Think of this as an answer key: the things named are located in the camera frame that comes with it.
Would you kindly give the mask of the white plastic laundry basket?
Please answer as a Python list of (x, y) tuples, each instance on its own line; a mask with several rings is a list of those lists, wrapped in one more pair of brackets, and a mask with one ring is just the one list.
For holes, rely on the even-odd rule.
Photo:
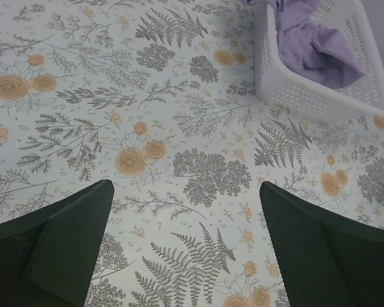
[(360, 1), (321, 1), (311, 15), (315, 24), (340, 30), (364, 71), (361, 79), (339, 90), (291, 72), (278, 54), (273, 7), (261, 2), (253, 10), (255, 91), (260, 98), (328, 123), (384, 117), (384, 68)]

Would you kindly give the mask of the purple t shirt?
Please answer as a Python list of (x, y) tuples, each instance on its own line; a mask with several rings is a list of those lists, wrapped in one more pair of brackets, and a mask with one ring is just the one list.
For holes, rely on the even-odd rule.
[(310, 19), (321, 2), (267, 1), (275, 14), (278, 54), (292, 72), (333, 90), (364, 76), (359, 62), (338, 29)]

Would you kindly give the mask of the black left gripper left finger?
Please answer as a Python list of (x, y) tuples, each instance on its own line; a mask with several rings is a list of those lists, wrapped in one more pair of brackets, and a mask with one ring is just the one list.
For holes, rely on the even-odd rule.
[(83, 306), (115, 188), (100, 180), (0, 224), (0, 306)]

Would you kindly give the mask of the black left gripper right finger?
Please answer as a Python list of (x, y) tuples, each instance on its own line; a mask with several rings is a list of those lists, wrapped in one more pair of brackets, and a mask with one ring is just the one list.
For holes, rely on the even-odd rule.
[(384, 306), (384, 230), (271, 182), (259, 196), (291, 306)]

